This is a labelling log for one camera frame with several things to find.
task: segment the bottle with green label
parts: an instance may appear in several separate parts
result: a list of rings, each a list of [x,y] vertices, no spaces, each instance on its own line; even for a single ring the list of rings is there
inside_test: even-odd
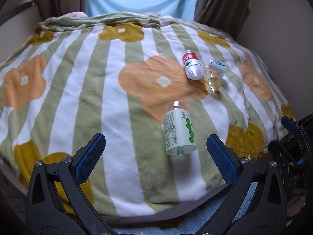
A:
[[[188,102],[173,101],[164,115],[165,147],[169,155],[185,155],[197,149]]]

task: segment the floral blanket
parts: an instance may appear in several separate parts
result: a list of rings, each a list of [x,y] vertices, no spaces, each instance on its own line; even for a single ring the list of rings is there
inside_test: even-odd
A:
[[[186,77],[186,49],[202,64],[213,58],[227,65],[218,92]],[[121,217],[153,215],[223,186],[206,150],[209,135],[255,161],[286,134],[282,115],[293,116],[255,53],[220,31],[171,17],[47,19],[1,65],[0,81],[2,165],[27,187],[35,161],[73,156],[101,132],[106,150],[81,188],[99,213]],[[169,156],[164,106],[178,99],[190,104],[198,149]]]

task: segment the screw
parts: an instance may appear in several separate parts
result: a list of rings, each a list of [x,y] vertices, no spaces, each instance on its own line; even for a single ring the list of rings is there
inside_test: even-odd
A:
[[[36,161],[36,162],[35,162],[35,165],[36,165],[36,166],[40,166],[41,164],[42,164],[42,160],[39,160],[39,161]]]
[[[247,163],[249,162],[249,159],[246,158],[246,157],[243,157],[243,158],[241,159],[241,162],[242,162],[243,164],[247,164]]]
[[[64,162],[64,163],[69,163],[71,160],[72,160],[72,158],[69,157],[69,156],[67,156],[67,157],[65,157],[65,158],[63,159],[63,162]]]
[[[271,166],[273,166],[273,167],[276,167],[276,166],[277,166],[277,163],[276,163],[275,161],[271,161],[270,164],[271,164]]]

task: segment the nutrition facts table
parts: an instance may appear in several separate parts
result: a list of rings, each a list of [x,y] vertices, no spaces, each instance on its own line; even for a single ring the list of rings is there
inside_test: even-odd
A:
[[[169,148],[171,145],[177,144],[174,115],[169,113],[164,118],[165,124],[165,144],[166,148]]]

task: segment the yellow liquid bottle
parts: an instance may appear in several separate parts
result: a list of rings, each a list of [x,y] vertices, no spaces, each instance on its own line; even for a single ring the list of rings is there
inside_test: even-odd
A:
[[[208,92],[216,92],[222,86],[222,81],[211,66],[205,66],[206,70],[202,77],[202,82]]]

